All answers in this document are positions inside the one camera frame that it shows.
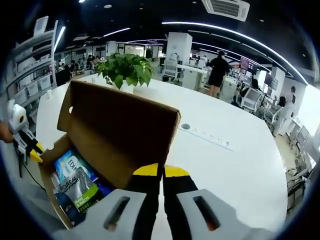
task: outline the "green label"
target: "green label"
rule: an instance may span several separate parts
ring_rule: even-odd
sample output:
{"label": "green label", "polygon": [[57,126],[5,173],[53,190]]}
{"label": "green label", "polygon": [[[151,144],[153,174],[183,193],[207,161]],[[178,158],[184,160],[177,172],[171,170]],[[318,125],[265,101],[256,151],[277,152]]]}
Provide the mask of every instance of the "green label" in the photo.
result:
{"label": "green label", "polygon": [[98,191],[97,185],[93,184],[88,191],[86,191],[81,197],[74,201],[75,206],[79,209],[82,205],[86,204]]}

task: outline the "ceiling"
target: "ceiling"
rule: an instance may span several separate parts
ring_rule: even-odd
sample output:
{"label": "ceiling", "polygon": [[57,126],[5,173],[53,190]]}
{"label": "ceiling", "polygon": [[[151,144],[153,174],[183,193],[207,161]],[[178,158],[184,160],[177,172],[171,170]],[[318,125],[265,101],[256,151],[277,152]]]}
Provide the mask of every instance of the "ceiling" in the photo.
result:
{"label": "ceiling", "polygon": [[[205,26],[162,24],[162,22],[183,21],[220,26],[250,36],[275,50],[295,67],[313,70],[315,62],[318,64],[318,58],[315,55],[315,49],[317,50],[319,46],[319,38],[316,37],[318,35],[316,35],[316,30],[312,30],[308,25],[312,23],[311,19],[308,21],[308,18],[303,18],[300,14],[308,12],[309,15],[312,15],[310,12],[312,9],[300,6],[296,0],[246,0],[250,3],[246,22],[209,14],[201,0],[85,0],[83,3],[78,1],[40,0],[35,3],[30,8],[32,10],[29,11],[28,21],[25,21],[18,42],[30,38],[33,34],[35,20],[47,15],[50,17],[48,28],[53,27],[55,20],[59,20],[60,28],[66,26],[56,52],[74,45],[82,47],[84,44],[87,46],[104,45],[107,41],[166,39],[169,32],[185,32],[193,37],[194,42],[227,49],[260,64],[281,66],[288,70],[294,79],[303,82],[285,61],[242,36]],[[112,7],[106,9],[105,5],[112,5]],[[130,28],[130,30],[102,37],[124,28]],[[88,38],[74,41],[78,35],[87,35]],[[197,44],[194,44],[192,48],[217,50]],[[303,76],[308,82],[313,82],[312,77]]]}

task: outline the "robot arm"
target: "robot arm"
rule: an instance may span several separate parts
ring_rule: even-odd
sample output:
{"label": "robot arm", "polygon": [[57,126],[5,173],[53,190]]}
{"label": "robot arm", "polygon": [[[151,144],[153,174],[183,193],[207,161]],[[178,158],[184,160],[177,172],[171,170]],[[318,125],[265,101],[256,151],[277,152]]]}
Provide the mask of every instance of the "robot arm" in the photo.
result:
{"label": "robot arm", "polygon": [[44,150],[29,130],[26,109],[15,104],[15,100],[10,100],[7,107],[9,117],[9,129],[13,134],[13,141],[17,143],[18,149],[33,161],[42,163],[41,155]]}

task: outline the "blue package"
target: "blue package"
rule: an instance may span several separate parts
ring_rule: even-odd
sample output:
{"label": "blue package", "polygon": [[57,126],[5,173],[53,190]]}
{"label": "blue package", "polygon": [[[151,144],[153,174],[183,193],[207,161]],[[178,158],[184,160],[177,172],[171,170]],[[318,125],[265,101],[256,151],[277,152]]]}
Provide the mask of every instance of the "blue package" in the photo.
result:
{"label": "blue package", "polygon": [[73,174],[77,168],[82,168],[91,181],[94,182],[98,179],[93,168],[75,149],[71,149],[62,155],[54,162],[54,166],[60,182],[65,180],[70,174]]}
{"label": "blue package", "polygon": [[91,181],[98,186],[104,196],[107,196],[113,191],[113,189],[115,189],[111,184],[106,183],[101,176],[98,177],[95,170],[86,162],[86,160],[84,160],[75,148],[70,149],[56,160],[54,162],[54,166],[60,183],[69,175],[73,174],[77,168],[82,168]]}

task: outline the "air conditioner vent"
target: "air conditioner vent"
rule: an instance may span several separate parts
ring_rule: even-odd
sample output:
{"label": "air conditioner vent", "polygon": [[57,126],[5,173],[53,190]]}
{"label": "air conditioner vent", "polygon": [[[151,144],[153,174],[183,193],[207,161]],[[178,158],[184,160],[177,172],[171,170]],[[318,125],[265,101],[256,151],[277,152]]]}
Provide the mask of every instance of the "air conditioner vent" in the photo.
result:
{"label": "air conditioner vent", "polygon": [[220,0],[211,0],[211,3],[215,12],[238,17],[239,5]]}
{"label": "air conditioner vent", "polygon": [[202,0],[209,14],[221,15],[245,22],[250,4],[242,0]]}

